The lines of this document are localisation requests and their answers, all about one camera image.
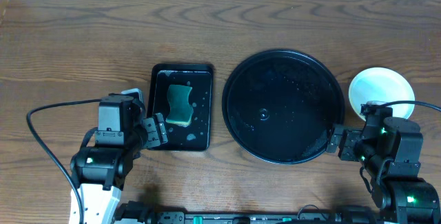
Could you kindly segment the white plate with blue stain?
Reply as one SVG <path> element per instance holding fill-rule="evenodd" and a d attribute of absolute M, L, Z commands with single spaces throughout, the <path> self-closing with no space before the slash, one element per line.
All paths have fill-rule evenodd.
<path fill-rule="evenodd" d="M 369 68 L 359 72 L 349 85 L 349 102 L 354 112 L 364 121 L 361 105 L 373 102 L 378 105 L 393 101 L 415 101 L 409 82 L 388 68 Z"/>

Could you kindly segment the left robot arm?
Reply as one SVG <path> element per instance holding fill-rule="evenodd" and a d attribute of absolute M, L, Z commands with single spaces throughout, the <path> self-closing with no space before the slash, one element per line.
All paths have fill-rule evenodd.
<path fill-rule="evenodd" d="M 99 121 L 96 144 L 82 145 L 71 160 L 70 223 L 156 223 L 154 210 L 136 201 L 120 204 L 125 178 L 141 150 L 168 142 L 161 113 L 150 118 Z"/>

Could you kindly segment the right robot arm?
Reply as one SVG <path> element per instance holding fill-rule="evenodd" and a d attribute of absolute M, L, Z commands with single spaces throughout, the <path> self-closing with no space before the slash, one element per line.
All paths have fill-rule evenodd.
<path fill-rule="evenodd" d="M 355 161 L 371 177 L 365 185 L 380 220 L 439 223 L 440 200 L 432 184 L 418 176 L 423 144 L 420 126 L 408 119 L 369 116 L 363 129 L 335 125 L 325 132 L 327 152 Z"/>

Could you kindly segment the green yellow sponge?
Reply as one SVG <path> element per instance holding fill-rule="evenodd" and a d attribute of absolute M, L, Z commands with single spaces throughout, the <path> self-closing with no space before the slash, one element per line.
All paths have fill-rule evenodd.
<path fill-rule="evenodd" d="M 187 127 L 192 121 L 193 107 L 189 103 L 192 87 L 185 85 L 170 85 L 167 90 L 167 102 L 170 112 L 166 122 L 169 124 Z"/>

